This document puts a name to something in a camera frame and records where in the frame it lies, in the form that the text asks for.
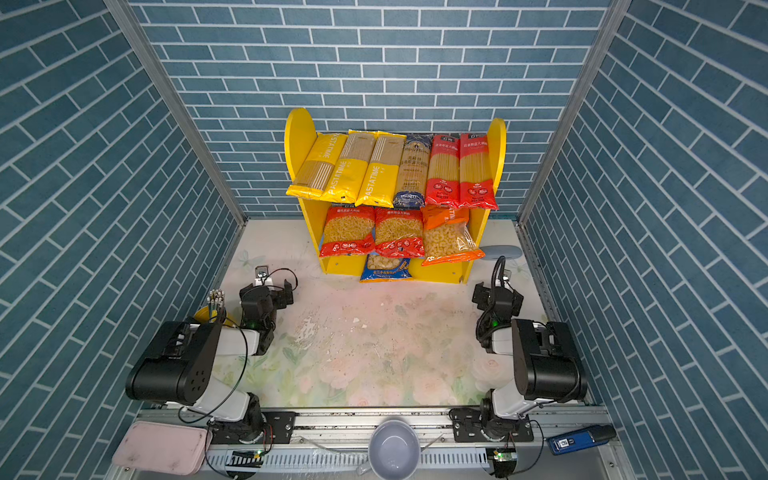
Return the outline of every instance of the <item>pink pouch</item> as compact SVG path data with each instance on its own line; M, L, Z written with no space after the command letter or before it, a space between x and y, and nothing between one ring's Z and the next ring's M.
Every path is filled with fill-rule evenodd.
M137 470L192 475L203 464L209 437L206 429L136 422L120 442L112 463Z

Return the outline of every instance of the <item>black cable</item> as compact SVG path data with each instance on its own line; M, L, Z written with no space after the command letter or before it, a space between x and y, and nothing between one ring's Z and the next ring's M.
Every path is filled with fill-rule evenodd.
M568 397L570 397L571 395L576 393L576 391L581 388L581 372L578 369L578 365L576 363L576 360L575 359L571 359L571 358L569 358L569 360L571 360L571 363L574 364L574 368L576 368L576 385L574 385L574 388L572 388L571 391L568 392L563 398L558 400L559 402L562 402L562 401L564 401L566 399L567 400L572 400L572 399L569 399Z
M483 333L482 330L485 328L485 324L492 324L493 323L493 317L495 316L493 312L493 307L496 306L496 277L498 276L499 270L502 272L502 279L504 278L504 267L506 265L506 259L502 255L501 257L496 260L496 264L493 266L493 271L491 272L491 295L488 299L488 306L485 308L485 311L480 315L480 318L478 318L477 323L475 324L475 338L482 344L490 335L493 335L493 332L498 330L491 329L489 331L485 331Z
M293 292L295 289L299 288L299 277L296 276L296 273L293 270L291 270L290 268L279 268L277 270L272 270L272 273L270 273L269 275L264 277L264 280L261 281L261 284L262 285L265 284L266 283L266 279L270 278L275 272L279 272L281 270L288 270L289 272L293 273L293 278L296 281L296 285L290 291Z
M209 434L209 433L211 433L211 431L210 431L210 427L207 427L207 428L205 429L205 432L206 432L206 433L205 433L205 442L206 442L206 443L208 443L208 434ZM221 475L222 477L224 477L224 478L228 478L229 480L237 480L237 479L240 477L239 475L235 475L234 477L230 477L229 475L227 475L227 474L224 474L224 473L221 473L221 472L219 472L218 470L216 470L216 469L214 468L214 466L213 466L213 465L211 465L211 464L210 464L210 461L208 460L208 449L204 449L204 450L203 450L203 458L205 458L205 464L206 464L206 465L208 465L208 468L210 468L211 470L213 470L213 471L214 471L214 472L216 472L217 474Z
M541 447L538 450L538 455L536 455L536 459L528 467L523 468L520 472L512 472L507 476L507 478L511 477L512 475L517 475L518 473L527 472L531 468L534 468L538 463L538 460L541 458L541 453L544 451L544 430L541 429L541 424L538 422L538 420L531 420L530 422L535 423L538 426L539 433L541 433Z
M178 409L178 410L176 411L176 417L178 417L178 418L179 418L179 420L180 420L182 423L186 423L186 424L188 424L188 425L191 425L191 424L193 424L193 423L197 423L197 422L199 422L199 421L200 421L200 420L202 420L202 419L205 419L205 418L207 418L207 417L210 417L210 416L211 416L211 414L213 414L214 412L216 412L216 411L219 409L219 407L221 407L221 406L224 404L224 402L226 402L226 401L227 401L227 400L228 400L228 399L229 399L229 398L232 396L232 394L233 394L233 393L235 393L235 390L237 390L237 386L240 384L240 380L242 380L242 379L243 379L243 375L245 375L245 369L246 369L246 367L248 366L248 339L245 337L245 333L243 333L243 329L241 329L241 328L240 328L240 325L237 325L237 324L236 324L236 323L234 323L234 322L233 322L233 324L235 325L235 327L237 327L237 331L239 331L239 332L240 332L240 335L242 335L242 336L243 336L243 341L245 342L245 360L243 361L243 369L240 371L240 376L237 378L237 381L235 382L235 384L234 384L234 386L232 387L232 389L230 390L230 392L229 392L229 393L227 393L227 396L225 396L225 397L224 397L224 400L222 400L222 401L221 401L221 403L219 403L219 405L217 405L217 406L216 406L216 408L214 408L214 409L213 409L213 410L211 410L210 412L206 413L205 415L201 416L199 419L195 419L195 420L193 420L193 421L191 421L191 422L190 422L190 421L188 421L188 420L184 420L184 419L182 419L182 418L181 418L181 409Z

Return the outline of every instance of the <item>table top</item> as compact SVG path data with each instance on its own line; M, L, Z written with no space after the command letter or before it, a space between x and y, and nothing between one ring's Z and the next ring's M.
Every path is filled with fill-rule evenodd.
M490 220L481 243L520 245L511 220ZM437 406L477 404L512 380L510 356L475 340L476 283L489 285L494 261L478 260L464 285L360 283L325 275L302 220L251 220L221 285L241 315L238 292L254 268L288 267L299 277L294 304L278 310L275 339L248 359L238 387L264 407ZM546 321L525 258L507 259L510 284L525 296L521 318ZM274 274L293 282L290 272ZM214 376L233 385L243 357L219 356Z

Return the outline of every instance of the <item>spaghetti noodles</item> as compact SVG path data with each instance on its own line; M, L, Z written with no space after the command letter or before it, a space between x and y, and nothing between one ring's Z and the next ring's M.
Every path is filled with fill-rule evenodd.
M436 135L432 142L426 203L458 206L458 138Z
M320 200L341 204L355 203L375 144L375 134L349 131L349 138Z
M395 207L415 208L424 206L429 170L429 149L432 135L408 134L402 150L400 171L395 185Z
M379 132L355 205L392 208L405 135Z
M462 134L459 151L459 206L498 210L493 194L488 138L480 134Z
M286 194L308 200L319 199L339 160L346 137L345 134L318 134Z

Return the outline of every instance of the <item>pasta package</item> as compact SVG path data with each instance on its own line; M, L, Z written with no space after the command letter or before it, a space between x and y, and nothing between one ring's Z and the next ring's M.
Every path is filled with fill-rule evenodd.
M377 208L376 252L388 258L423 257L421 211Z
M331 207L323 229L321 257L366 255L373 252L373 207Z
M406 135L406 145L402 149L400 159L400 171L397 173L395 200L392 201L395 207L424 207L431 145L432 135Z
M362 268L360 283L392 282L395 280L412 280L408 273L409 258L386 258L379 255L368 255L366 265Z
M328 179L346 144L346 138L346 134L318 134L312 150L306 156L286 194L318 200L326 189Z
M422 265L466 262L485 257L469 236L469 209L427 205L422 208L422 216L426 256Z
M459 144L459 206L498 210L493 194L488 138L480 134L462 134Z
M436 135L432 142L426 203L458 206L458 138Z
M392 208L405 135L379 132L355 205Z
M350 130L339 161L336 162L336 168L320 200L354 204L375 145L376 134Z

